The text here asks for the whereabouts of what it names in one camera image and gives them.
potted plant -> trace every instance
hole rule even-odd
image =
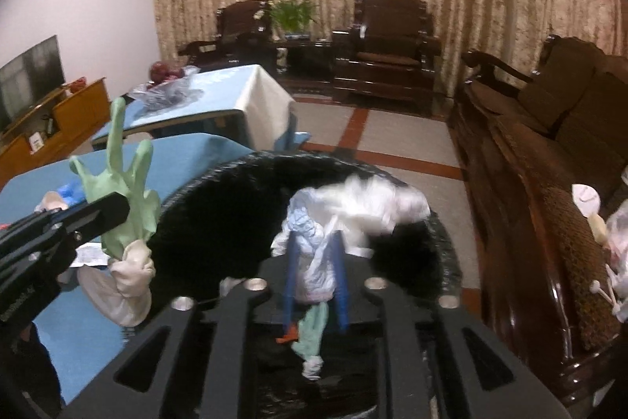
[[[310,39],[307,29],[314,21],[314,0],[272,0],[270,5],[272,21],[283,31],[286,40]]]

chair backrest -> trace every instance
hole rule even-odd
[[[580,100],[604,53],[590,42],[552,35],[539,71],[518,100],[545,128],[552,130]]]
[[[419,0],[356,0],[359,50],[416,57],[417,38],[433,35],[427,3]]]
[[[556,137],[603,203],[621,188],[628,165],[627,106],[628,59],[606,56]]]
[[[262,11],[261,18],[255,14]],[[221,46],[232,46],[244,33],[272,36],[269,0],[246,0],[233,3],[216,12],[217,41]]]

green rubber glove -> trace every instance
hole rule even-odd
[[[157,229],[160,201],[154,190],[145,190],[146,175],[153,158],[152,141],[137,146],[131,166],[122,170],[122,130],[126,102],[116,98],[111,103],[111,130],[107,140],[107,168],[98,176],[76,157],[70,169],[80,177],[88,203],[117,192],[129,200],[130,212],[124,224],[101,236],[102,249],[111,258],[122,259],[124,248],[135,240],[146,242]]]

blue tablecloth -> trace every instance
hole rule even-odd
[[[190,78],[190,99],[180,105],[147,112],[141,101],[130,103],[124,134],[149,132],[164,137],[205,132],[255,150],[288,150],[295,146],[293,102],[257,64],[199,73]],[[104,147],[109,129],[107,124],[95,134],[94,147]]]
[[[208,134],[188,134],[153,141],[155,151],[146,186],[161,200],[207,169],[251,153],[233,141]],[[125,168],[137,144],[122,148]],[[92,174],[105,169],[105,152],[79,157]],[[33,213],[43,194],[56,190],[76,175],[68,161],[34,169],[13,178],[0,191],[0,223]],[[65,401],[71,401],[122,349],[120,327],[103,317],[76,283],[61,293],[35,320],[40,339],[57,369]]]

tile floor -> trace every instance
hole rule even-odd
[[[298,129],[310,132],[305,149],[336,152],[373,164],[425,193],[453,241],[463,287],[478,307],[478,247],[469,198],[450,131],[443,121],[333,105],[295,95]]]

